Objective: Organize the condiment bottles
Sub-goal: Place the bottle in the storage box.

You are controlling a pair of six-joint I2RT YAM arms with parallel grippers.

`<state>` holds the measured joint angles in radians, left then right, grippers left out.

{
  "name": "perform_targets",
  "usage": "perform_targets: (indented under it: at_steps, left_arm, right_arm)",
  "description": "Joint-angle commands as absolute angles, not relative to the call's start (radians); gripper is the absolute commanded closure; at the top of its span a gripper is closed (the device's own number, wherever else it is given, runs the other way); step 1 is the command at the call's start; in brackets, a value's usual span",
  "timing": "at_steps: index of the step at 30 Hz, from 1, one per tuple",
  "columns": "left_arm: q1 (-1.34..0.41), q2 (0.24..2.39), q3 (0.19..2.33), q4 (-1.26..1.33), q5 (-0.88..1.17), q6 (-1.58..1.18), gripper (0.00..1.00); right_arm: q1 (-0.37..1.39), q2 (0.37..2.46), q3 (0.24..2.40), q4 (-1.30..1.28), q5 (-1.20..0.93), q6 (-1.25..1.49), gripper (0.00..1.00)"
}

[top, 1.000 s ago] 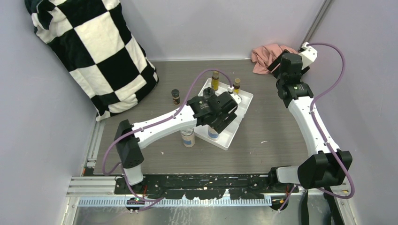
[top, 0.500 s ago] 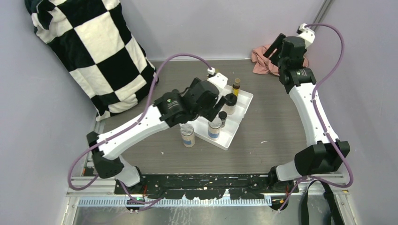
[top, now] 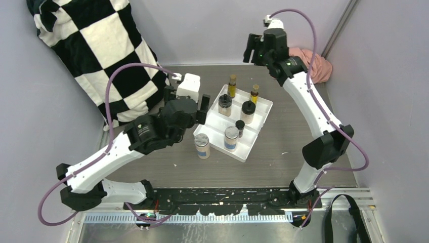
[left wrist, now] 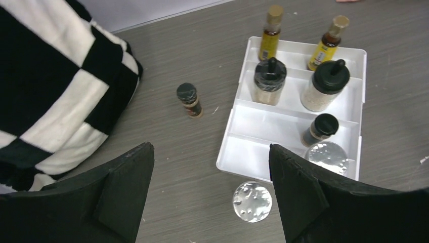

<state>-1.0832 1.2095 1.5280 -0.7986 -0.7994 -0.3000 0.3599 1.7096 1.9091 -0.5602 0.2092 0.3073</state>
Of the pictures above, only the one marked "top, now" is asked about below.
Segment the black-lid knob grinder jar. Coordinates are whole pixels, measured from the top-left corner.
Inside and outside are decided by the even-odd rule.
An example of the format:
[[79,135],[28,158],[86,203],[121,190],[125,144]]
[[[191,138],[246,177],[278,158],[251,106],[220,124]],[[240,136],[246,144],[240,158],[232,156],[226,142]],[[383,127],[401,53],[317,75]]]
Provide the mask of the black-lid knob grinder jar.
[[256,110],[256,104],[252,101],[243,102],[241,106],[241,115],[240,119],[244,121],[245,124],[250,124],[253,121],[254,113]]

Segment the taped black-lid grinder jar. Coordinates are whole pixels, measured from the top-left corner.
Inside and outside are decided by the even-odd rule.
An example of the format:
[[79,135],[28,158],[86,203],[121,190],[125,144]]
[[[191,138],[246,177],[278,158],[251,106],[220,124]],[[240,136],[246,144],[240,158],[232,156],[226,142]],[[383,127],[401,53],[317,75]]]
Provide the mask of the taped black-lid grinder jar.
[[218,112],[229,117],[232,113],[232,98],[228,94],[223,94],[218,99]]

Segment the small black-cap spice bottle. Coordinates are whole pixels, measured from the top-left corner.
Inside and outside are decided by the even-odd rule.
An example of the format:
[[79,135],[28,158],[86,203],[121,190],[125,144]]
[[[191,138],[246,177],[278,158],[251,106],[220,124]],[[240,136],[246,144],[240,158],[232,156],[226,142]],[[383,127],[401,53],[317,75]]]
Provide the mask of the small black-cap spice bottle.
[[245,127],[245,122],[243,120],[238,120],[235,123],[235,127],[238,129],[239,131],[239,138],[241,138],[243,136],[243,131],[244,131],[244,127]]

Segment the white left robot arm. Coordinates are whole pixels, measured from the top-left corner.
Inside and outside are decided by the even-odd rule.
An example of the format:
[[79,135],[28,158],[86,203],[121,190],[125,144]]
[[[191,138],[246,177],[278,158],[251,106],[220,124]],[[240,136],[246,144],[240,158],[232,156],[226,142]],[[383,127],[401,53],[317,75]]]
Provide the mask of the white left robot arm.
[[199,100],[185,88],[165,87],[164,106],[156,114],[140,116],[125,126],[109,151],[101,149],[73,166],[56,167],[58,179],[66,185],[60,191],[61,202],[78,212],[108,202],[132,209],[152,208],[156,199],[149,181],[124,183],[106,177],[134,160],[180,143],[187,129],[205,123],[209,102],[207,94]]

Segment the gold-cap yellow sauce bottle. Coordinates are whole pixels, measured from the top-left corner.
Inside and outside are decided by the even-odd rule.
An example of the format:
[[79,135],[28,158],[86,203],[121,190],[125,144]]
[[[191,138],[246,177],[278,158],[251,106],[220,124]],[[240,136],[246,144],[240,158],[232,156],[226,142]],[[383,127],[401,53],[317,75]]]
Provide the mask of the gold-cap yellow sauce bottle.
[[233,99],[236,96],[236,78],[235,74],[230,75],[228,82],[227,94]]

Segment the yellow-label sauce bottle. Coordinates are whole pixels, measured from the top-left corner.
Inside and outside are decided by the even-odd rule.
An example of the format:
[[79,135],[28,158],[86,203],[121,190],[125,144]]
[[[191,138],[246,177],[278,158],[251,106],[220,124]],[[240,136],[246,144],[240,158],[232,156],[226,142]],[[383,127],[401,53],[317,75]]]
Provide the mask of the yellow-label sauce bottle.
[[249,101],[251,101],[252,103],[254,103],[255,105],[258,102],[258,97],[259,97],[259,85],[253,85],[252,86],[252,90],[250,92],[250,97],[249,97]]

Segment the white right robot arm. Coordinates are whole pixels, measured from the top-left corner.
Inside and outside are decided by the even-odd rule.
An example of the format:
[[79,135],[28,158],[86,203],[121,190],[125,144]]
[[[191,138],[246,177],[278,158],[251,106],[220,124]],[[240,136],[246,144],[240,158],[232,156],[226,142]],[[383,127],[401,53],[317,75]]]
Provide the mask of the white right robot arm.
[[290,204],[301,208],[318,195],[316,184],[321,174],[345,153],[350,143],[346,136],[352,137],[354,129],[343,126],[334,115],[325,117],[330,110],[312,81],[307,80],[308,69],[303,60],[289,55],[284,29],[270,28],[263,35],[250,34],[243,61],[268,69],[270,76],[293,98],[314,138],[302,148],[305,162],[287,193]]

